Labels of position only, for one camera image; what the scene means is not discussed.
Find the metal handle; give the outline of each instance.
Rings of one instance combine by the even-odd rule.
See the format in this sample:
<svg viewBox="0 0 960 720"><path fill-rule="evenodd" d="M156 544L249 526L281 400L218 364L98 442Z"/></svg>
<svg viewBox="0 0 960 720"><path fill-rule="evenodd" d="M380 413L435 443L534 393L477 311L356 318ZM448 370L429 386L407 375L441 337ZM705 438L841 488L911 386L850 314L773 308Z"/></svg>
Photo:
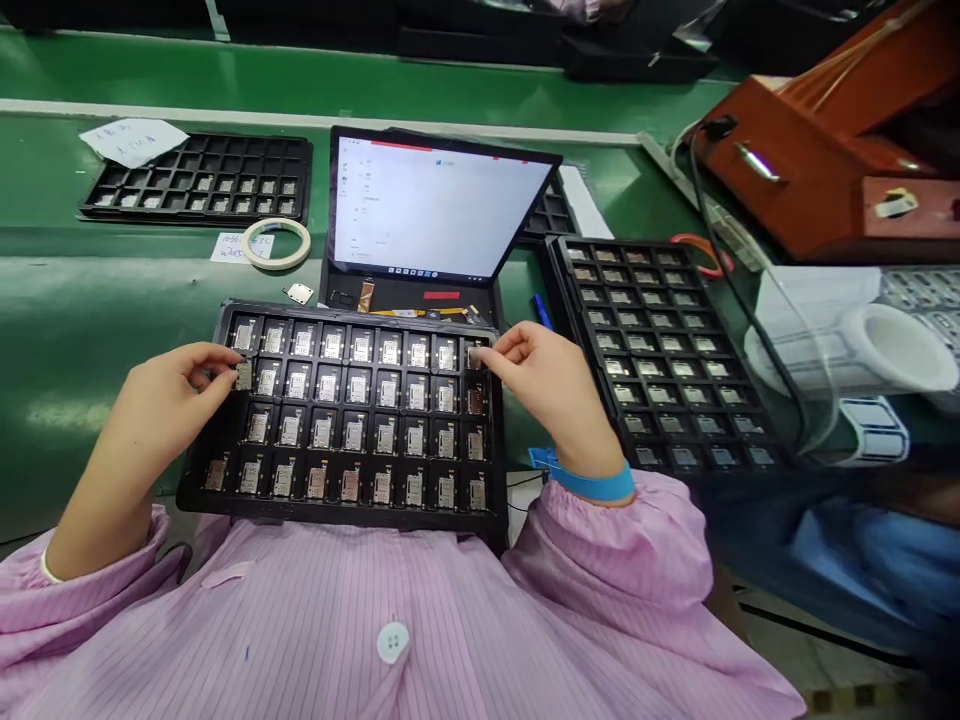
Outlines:
<svg viewBox="0 0 960 720"><path fill-rule="evenodd" d="M740 153L747 165L749 165L753 171L762 177L767 182L786 182L782 177L777 175L770 167L763 161L763 158L757 155L753 150L748 148L743 143L734 143L737 148L737 152Z"/></svg>

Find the cable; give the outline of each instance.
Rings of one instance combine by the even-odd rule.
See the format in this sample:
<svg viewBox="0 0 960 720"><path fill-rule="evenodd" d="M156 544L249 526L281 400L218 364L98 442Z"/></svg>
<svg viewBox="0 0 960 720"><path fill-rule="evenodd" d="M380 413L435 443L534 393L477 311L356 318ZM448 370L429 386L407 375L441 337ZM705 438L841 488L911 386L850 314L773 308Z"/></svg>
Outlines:
<svg viewBox="0 0 960 720"><path fill-rule="evenodd" d="M719 127L720 120L701 120L693 128L693 134L690 136L690 173L693 177L693 190L697 196L697 209L700 211L704 225L707 226L707 239L710 241L710 247L713 248L714 254L717 257L720 257L721 248L717 241L716 233L713 231L713 224L710 222L710 217L707 214L707 205L703 194L703 182L700 179L700 168L697 162L697 138L699 138L700 132L711 126L711 124L713 127ZM804 438L806 437L807 428L810 423L807 416L807 409L800 397L800 389L793 381L793 377L790 375L790 372L784 367L783 362L780 360L780 354L773 346L773 341L770 339L770 336L767 334L767 331L764 329L763 325L760 324L760 321L757 320L757 316L754 313L753 308L750 307L750 305L743 299L743 296L740 294L737 286L733 283L733 280L731 280L730 275L727 273L727 268L723 263L720 263L720 269L723 272L723 279L727 281L727 286L733 293L733 297L736 299L737 304L743 311L743 314L747 316L747 321L753 327L754 332L757 333L757 337L760 338L760 344L763 345L763 349L766 351L767 356L773 363L773 367L783 380L783 384L787 388L787 394L797 406L797 412L800 418L799 427L797 428L797 435L794 439L794 451L799 453L803 449Z"/></svg>

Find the blue strap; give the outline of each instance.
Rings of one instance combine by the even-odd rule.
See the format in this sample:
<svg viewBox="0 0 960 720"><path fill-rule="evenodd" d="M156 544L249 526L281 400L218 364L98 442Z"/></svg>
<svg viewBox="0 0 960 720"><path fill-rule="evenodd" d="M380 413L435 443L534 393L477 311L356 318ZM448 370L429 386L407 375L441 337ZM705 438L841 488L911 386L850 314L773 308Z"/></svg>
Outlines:
<svg viewBox="0 0 960 720"><path fill-rule="evenodd" d="M633 474L630 465L623 461L623 470L613 477L585 478L574 475L560 467L557 452L553 448L530 448L530 463L535 468L547 468L550 476L567 490L587 500L597 502L617 502L634 491Z"/></svg>

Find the handwritten note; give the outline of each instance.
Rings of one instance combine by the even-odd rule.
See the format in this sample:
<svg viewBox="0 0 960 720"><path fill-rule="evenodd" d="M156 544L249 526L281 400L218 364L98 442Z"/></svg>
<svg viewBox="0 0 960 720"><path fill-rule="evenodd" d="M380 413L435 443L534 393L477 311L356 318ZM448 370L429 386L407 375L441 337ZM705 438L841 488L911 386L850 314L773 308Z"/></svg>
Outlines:
<svg viewBox="0 0 960 720"><path fill-rule="evenodd" d="M239 265L249 265L250 261L243 254L243 233L220 233L217 244L213 248L210 262L230 262ZM259 235L250 243L254 254L264 260L270 259L273 250L273 235Z"/></svg>
<svg viewBox="0 0 960 720"><path fill-rule="evenodd" d="M184 143L187 135L163 120L128 118L80 133L98 155L137 168Z"/></svg>

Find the tape roll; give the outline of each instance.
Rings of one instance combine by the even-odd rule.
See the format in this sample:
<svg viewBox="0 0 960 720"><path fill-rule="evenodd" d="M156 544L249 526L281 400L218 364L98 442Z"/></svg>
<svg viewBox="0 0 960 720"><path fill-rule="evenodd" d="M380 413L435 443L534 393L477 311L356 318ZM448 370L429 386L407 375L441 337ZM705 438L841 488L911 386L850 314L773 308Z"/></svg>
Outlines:
<svg viewBox="0 0 960 720"><path fill-rule="evenodd" d="M253 242L253 239L257 237L257 235L267 232L268 230L280 229L292 230L300 236L300 247L297 248L293 254L287 255L285 258L267 259L253 252L250 243ZM261 270L272 270L274 272L277 270L289 270L306 260L310 254L310 233L296 220L288 220L287 218L265 218L259 222L255 222L244 231L241 249L243 250L244 257L246 257L254 267L258 267Z"/></svg>

